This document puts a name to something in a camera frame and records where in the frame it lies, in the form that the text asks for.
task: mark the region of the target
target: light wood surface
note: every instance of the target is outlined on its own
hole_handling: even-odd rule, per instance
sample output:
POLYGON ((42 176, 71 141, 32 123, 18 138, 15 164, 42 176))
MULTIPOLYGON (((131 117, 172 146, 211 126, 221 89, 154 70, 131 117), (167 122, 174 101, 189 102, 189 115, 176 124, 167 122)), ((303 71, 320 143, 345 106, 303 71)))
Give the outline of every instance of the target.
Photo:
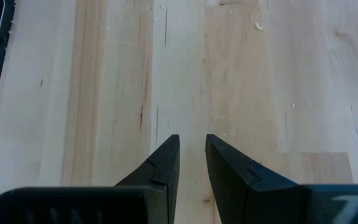
POLYGON ((299 183, 358 183, 358 1, 18 0, 14 20, 0 193, 114 185, 171 134, 177 223, 219 223, 207 133, 299 183))

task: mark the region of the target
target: wooden board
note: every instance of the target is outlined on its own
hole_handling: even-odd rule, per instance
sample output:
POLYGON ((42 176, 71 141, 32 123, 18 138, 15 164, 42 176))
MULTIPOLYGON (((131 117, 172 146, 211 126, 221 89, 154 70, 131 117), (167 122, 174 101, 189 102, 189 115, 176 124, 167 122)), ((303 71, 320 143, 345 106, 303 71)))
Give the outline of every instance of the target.
POLYGON ((220 222, 207 133, 299 183, 358 183, 358 1, 21 0, 14 17, 0 193, 114 185, 171 134, 177 223, 220 222))

